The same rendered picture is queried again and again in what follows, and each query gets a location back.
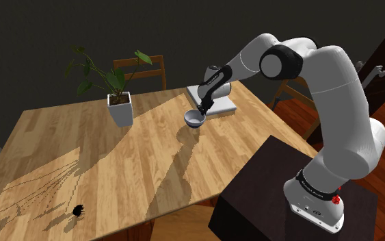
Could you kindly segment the wooden table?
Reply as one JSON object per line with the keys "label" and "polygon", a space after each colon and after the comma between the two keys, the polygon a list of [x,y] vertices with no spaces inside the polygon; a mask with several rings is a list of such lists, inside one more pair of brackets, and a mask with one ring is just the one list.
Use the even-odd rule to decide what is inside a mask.
{"label": "wooden table", "polygon": [[230,99],[197,129],[185,88],[133,95],[130,127],[104,100],[24,111],[0,153],[0,241],[88,241],[210,199],[270,136],[315,155],[242,83]]}

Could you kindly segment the grey-blue bowl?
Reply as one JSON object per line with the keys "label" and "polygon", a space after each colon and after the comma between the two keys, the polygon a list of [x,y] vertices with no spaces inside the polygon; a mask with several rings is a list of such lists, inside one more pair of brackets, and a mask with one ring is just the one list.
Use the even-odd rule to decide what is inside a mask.
{"label": "grey-blue bowl", "polygon": [[191,128],[199,128],[206,120],[206,115],[199,110],[188,110],[184,114],[186,124]]}

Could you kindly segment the wooden chair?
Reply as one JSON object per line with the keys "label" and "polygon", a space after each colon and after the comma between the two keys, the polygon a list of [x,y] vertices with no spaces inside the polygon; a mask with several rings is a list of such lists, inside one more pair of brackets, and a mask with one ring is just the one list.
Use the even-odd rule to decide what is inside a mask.
{"label": "wooden chair", "polygon": [[[290,82],[290,79],[284,79],[279,87],[279,89],[276,91],[271,103],[269,104],[269,108],[274,111],[277,103],[280,101],[280,95],[285,92],[298,101],[302,102],[304,105],[308,106],[309,108],[312,108],[313,110],[317,110],[315,107],[314,101],[309,99],[308,97],[304,96],[302,93],[296,91],[292,87],[288,86],[288,83]],[[304,133],[302,136],[303,139],[307,140],[311,136],[311,134],[316,130],[316,128],[319,126],[320,120],[319,117],[317,117],[316,121],[310,126],[310,128]]]}
{"label": "wooden chair", "polygon": [[[167,89],[167,82],[165,77],[165,66],[163,61],[163,55],[154,55],[150,56],[150,61],[152,64],[157,63],[159,65],[158,69],[155,70],[145,70],[145,71],[138,71],[136,70],[134,73],[125,73],[124,77],[127,81],[130,81],[132,79],[141,79],[146,77],[155,77],[160,76],[161,77],[161,86],[162,90]],[[121,59],[121,60],[114,60],[113,66],[115,69],[124,67],[124,66],[145,66],[146,64],[149,64],[139,57],[135,58],[129,58],[129,59]]]}

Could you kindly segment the dark robot stand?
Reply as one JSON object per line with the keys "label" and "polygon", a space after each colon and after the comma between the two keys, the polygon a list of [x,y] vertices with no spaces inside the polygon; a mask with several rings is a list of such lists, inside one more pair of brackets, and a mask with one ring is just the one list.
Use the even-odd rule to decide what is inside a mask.
{"label": "dark robot stand", "polygon": [[311,160],[270,136],[220,194],[209,229],[221,241],[374,241],[377,195],[348,181],[342,229],[331,234],[292,212],[285,181]]}

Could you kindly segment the grey wrench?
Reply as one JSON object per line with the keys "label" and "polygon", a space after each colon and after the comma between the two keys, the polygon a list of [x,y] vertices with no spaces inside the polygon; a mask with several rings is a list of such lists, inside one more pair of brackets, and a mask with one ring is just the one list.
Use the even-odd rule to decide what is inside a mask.
{"label": "grey wrench", "polygon": [[376,77],[384,77],[385,76],[385,70],[382,69],[383,66],[375,66],[373,70],[366,76],[366,78],[362,81],[362,88],[365,89],[371,81]]}

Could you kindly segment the green plant in white pot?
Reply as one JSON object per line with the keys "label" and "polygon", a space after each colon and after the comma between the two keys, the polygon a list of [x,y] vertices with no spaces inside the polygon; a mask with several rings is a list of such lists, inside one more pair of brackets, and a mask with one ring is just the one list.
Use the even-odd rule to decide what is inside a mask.
{"label": "green plant in white pot", "polygon": [[133,63],[137,64],[136,69],[133,71],[133,74],[127,79],[124,72],[120,67],[114,67],[107,73],[99,69],[92,61],[92,59],[85,53],[84,47],[77,47],[72,45],[70,47],[72,51],[76,54],[83,54],[85,56],[84,64],[75,64],[75,60],[72,60],[68,67],[65,70],[64,76],[67,77],[71,68],[74,66],[83,67],[83,75],[85,79],[79,84],[77,88],[77,96],[80,96],[87,92],[91,87],[98,87],[105,89],[102,86],[93,84],[89,79],[88,75],[90,71],[96,71],[103,79],[106,90],[109,91],[107,94],[107,109],[111,114],[115,124],[118,127],[128,127],[133,124],[133,106],[131,101],[131,94],[124,89],[127,86],[127,82],[132,80],[134,74],[136,74],[140,66],[144,64],[152,65],[152,59],[145,53],[142,53],[140,50],[135,51],[136,58],[133,58]]}

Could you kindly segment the white flat slab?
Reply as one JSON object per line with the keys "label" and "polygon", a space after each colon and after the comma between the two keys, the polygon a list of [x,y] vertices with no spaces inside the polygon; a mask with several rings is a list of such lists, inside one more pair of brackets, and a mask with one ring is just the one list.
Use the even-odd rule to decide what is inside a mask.
{"label": "white flat slab", "polygon": [[[220,114],[223,112],[235,111],[237,106],[228,98],[231,92],[231,83],[224,84],[219,87],[212,95],[214,104],[207,111],[208,115]],[[198,85],[188,86],[187,92],[196,104],[196,106],[201,104],[201,99],[198,96]]]}

